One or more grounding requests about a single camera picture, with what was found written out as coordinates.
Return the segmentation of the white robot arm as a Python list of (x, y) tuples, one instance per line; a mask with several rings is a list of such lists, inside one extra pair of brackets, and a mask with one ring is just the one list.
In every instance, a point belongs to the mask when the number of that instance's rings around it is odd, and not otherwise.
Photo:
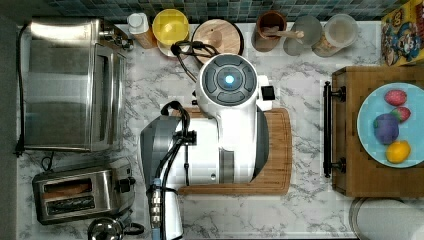
[(251, 182), (268, 158), (268, 126), (260, 101), (260, 76), (237, 54), (219, 54), (199, 72), (191, 117), (177, 101), (140, 133), (152, 240), (181, 240), (178, 190)]

